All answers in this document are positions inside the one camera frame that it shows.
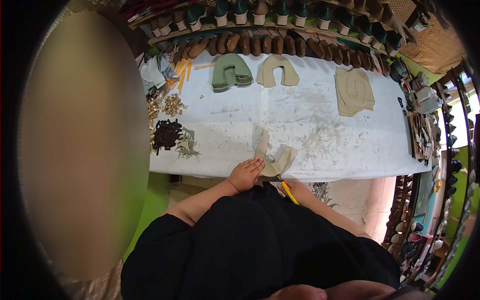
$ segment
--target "leather scraps pile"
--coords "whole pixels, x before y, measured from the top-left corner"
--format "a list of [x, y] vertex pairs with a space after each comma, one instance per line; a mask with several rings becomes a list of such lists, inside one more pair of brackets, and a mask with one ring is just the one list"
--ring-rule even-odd
[[373, 111], [375, 99], [367, 73], [360, 69], [348, 71], [337, 67], [335, 81], [339, 116], [353, 117], [364, 109]]
[[265, 130], [260, 142], [258, 143], [254, 157], [264, 159], [265, 167], [260, 174], [267, 177], [275, 177], [282, 173], [290, 165], [291, 161], [297, 155], [297, 150], [290, 146], [286, 146], [282, 152], [282, 155], [280, 156], [280, 159], [275, 161], [266, 155], [269, 139], [270, 135], [268, 134], [268, 130]]
[[192, 156], [201, 155], [200, 152], [193, 149], [197, 145], [197, 142], [195, 141], [195, 132], [186, 129], [185, 127], [183, 127], [182, 130], [184, 133], [180, 135], [177, 149], [175, 149], [175, 151], [179, 153], [179, 158], [184, 157], [185, 159], [189, 159]]
[[152, 148], [156, 150], [157, 155], [162, 147], [165, 147], [165, 150], [170, 150], [177, 145], [177, 140], [180, 138], [182, 131], [178, 119], [175, 119], [175, 122], [170, 122], [170, 119], [158, 121], [155, 128]]
[[225, 54], [216, 61], [212, 80], [214, 93], [225, 92], [233, 84], [248, 86], [252, 81], [252, 72], [238, 54]]
[[258, 72], [257, 83], [262, 84], [264, 87], [276, 86], [275, 78], [273, 77], [273, 69], [276, 67], [282, 67], [283, 69], [282, 85], [296, 86], [299, 84], [300, 77], [290, 61], [278, 54], [272, 54], [264, 60]]

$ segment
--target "work table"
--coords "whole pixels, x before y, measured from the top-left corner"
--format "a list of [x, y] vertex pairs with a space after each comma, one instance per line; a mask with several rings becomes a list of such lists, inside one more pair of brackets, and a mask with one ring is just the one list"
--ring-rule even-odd
[[160, 113], [155, 123], [178, 119], [195, 131], [194, 149], [202, 155], [178, 159], [174, 148], [162, 149], [158, 156], [150, 155], [150, 171], [227, 177], [238, 163], [253, 157], [263, 129], [270, 133], [267, 154], [278, 159], [282, 145], [297, 149], [293, 163], [282, 175], [285, 179], [369, 179], [431, 170], [430, 164], [425, 166], [411, 156], [407, 119], [397, 101], [404, 95], [390, 77], [366, 72], [375, 98], [374, 111], [340, 117], [334, 78], [337, 65], [333, 61], [283, 54], [298, 73], [299, 85], [282, 86], [282, 70], [276, 68], [276, 86], [264, 88], [256, 77], [267, 55], [240, 56], [252, 71], [254, 82], [218, 94], [211, 86], [213, 67], [193, 70], [211, 64], [214, 57], [204, 51], [192, 60], [190, 80], [184, 82], [180, 96], [189, 108], [175, 117]]

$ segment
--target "wooden shelf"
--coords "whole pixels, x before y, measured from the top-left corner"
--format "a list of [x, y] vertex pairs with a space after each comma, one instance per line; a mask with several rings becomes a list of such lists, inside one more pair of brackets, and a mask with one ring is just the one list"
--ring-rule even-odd
[[[287, 25], [285, 25], [285, 26], [277, 25], [273, 21], [266, 21], [263, 26], [254, 25], [250, 21], [247, 21], [247, 23], [243, 24], [243, 25], [237, 25], [233, 22], [228, 22], [227, 26], [223, 26], [223, 27], [218, 27], [216, 24], [203, 24], [202, 28], [198, 31], [195, 31], [195, 32], [198, 33], [198, 32], [202, 32], [202, 31], [208, 31], [208, 30], [214, 30], [214, 29], [225, 29], [225, 28], [236, 28], [236, 27], [237, 28], [241, 28], [241, 27], [275, 27], [275, 28], [297, 29], [297, 30], [303, 30], [307, 33], [318, 33], [318, 34], [321, 34], [321, 35], [324, 35], [324, 36], [339, 37], [339, 38], [348, 40], [350, 42], [354, 42], [354, 43], [357, 43], [357, 44], [360, 44], [360, 45], [371, 48], [370, 44], [362, 43], [356, 37], [343, 36], [340, 33], [338, 33], [338, 31], [334, 31], [334, 30], [331, 30], [331, 29], [322, 30], [322, 29], [318, 28], [317, 26], [307, 26], [306, 25], [305, 27], [298, 27], [298, 26], [295, 26], [294, 24], [292, 24], [291, 22], [288, 22]], [[190, 28], [187, 28], [187, 29], [182, 30], [182, 31], [172, 31], [167, 36], [156, 37], [156, 38], [152, 38], [152, 39], [148, 40], [148, 44], [150, 46], [153, 46], [155, 43], [167, 40], [169, 38], [173, 38], [173, 37], [177, 37], [177, 36], [183, 36], [183, 35], [187, 35], [187, 34], [191, 34], [191, 33], [193, 33], [193, 32]], [[385, 51], [385, 49], [379, 49], [378, 51], [380, 53], [388, 55], [387, 52]]]
[[[179, 5], [175, 6], [175, 7], [173, 8], [173, 10], [175, 10], [175, 9], [177, 9], [177, 8], [179, 8], [179, 7], [182, 7], [182, 6], [187, 6], [187, 5], [189, 5], [189, 4], [190, 4], [190, 2], [188, 2], [188, 1], [187, 1], [187, 2], [184, 2], [184, 3], [180, 3]], [[158, 15], [160, 15], [160, 14], [163, 14], [164, 12], [166, 12], [166, 11], [165, 11], [165, 10], [161, 10], [161, 11], [159, 11], [159, 12], [157, 12], [157, 13], [149, 13], [148, 15], [146, 15], [146, 16], [144, 16], [144, 17], [142, 17], [142, 18], [140, 18], [140, 19], [138, 19], [138, 20], [136, 20], [136, 21], [131, 22], [131, 23], [128, 25], [128, 27], [130, 27], [131, 30], [135, 30], [135, 29], [136, 29], [139, 25], [141, 25], [143, 22], [145, 22], [145, 21], [147, 21], [147, 20], [149, 20], [149, 19], [151, 19], [151, 18], [153, 18], [153, 17], [155, 17], [155, 16], [158, 16]]]
[[[342, 3], [340, 3], [340, 2], [338, 2], [338, 1], [336, 1], [336, 0], [322, 0], [322, 1], [323, 1], [323, 2], [327, 2], [327, 3], [330, 3], [330, 4], [333, 4], [333, 5], [336, 5], [336, 6], [346, 7], [344, 4], [342, 4]], [[184, 2], [184, 3], [180, 3], [179, 5], [175, 6], [174, 9], [177, 9], [177, 8], [183, 7], [183, 6], [187, 6], [187, 5], [189, 5], [189, 4], [190, 4], [189, 1]], [[367, 8], [366, 8], [365, 11], [357, 11], [357, 10], [355, 10], [355, 9], [350, 9], [350, 10], [351, 10], [352, 12], [357, 12], [357, 13], [359, 13], [359, 14], [364, 14], [364, 15], [366, 15], [366, 16], [368, 16], [368, 17], [371, 17], [370, 13], [367, 11]], [[135, 30], [135, 29], [136, 29], [139, 25], [141, 25], [143, 22], [148, 21], [149, 19], [151, 19], [151, 18], [153, 18], [153, 17], [155, 17], [155, 16], [158, 16], [158, 15], [160, 15], [160, 14], [163, 14], [164, 12], [166, 12], [166, 11], [165, 11], [165, 10], [162, 10], [162, 11], [159, 11], [159, 12], [157, 12], [157, 13], [149, 13], [148, 15], [146, 15], [146, 16], [144, 16], [144, 17], [142, 17], [142, 18], [140, 18], [140, 19], [138, 19], [138, 20], [136, 20], [136, 21], [131, 22], [131, 23], [129, 24], [129, 27], [130, 27], [130, 29]], [[391, 28], [389, 25], [384, 24], [381, 20], [377, 20], [377, 21], [381, 22], [384, 26], [387, 26], [387, 28]]]

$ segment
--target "floor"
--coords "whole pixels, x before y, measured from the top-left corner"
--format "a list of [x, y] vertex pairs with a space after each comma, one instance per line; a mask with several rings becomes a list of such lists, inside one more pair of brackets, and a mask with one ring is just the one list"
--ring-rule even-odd
[[[172, 187], [170, 190], [168, 206], [188, 197], [188, 193], [185, 192], [187, 188], [192, 189], [194, 186], [208, 189], [222, 180], [183, 176], [183, 186]], [[329, 182], [324, 197], [335, 211], [365, 228], [365, 231], [380, 244], [385, 236], [386, 223], [392, 207], [395, 180], [395, 177], [386, 177]]]

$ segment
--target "blurred object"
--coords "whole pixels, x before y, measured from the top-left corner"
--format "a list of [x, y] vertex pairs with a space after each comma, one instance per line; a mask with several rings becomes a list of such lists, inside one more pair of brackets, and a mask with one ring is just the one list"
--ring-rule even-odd
[[130, 244], [146, 192], [147, 120], [118, 30], [90, 12], [59, 24], [29, 78], [18, 156], [36, 236], [76, 279], [103, 276]]

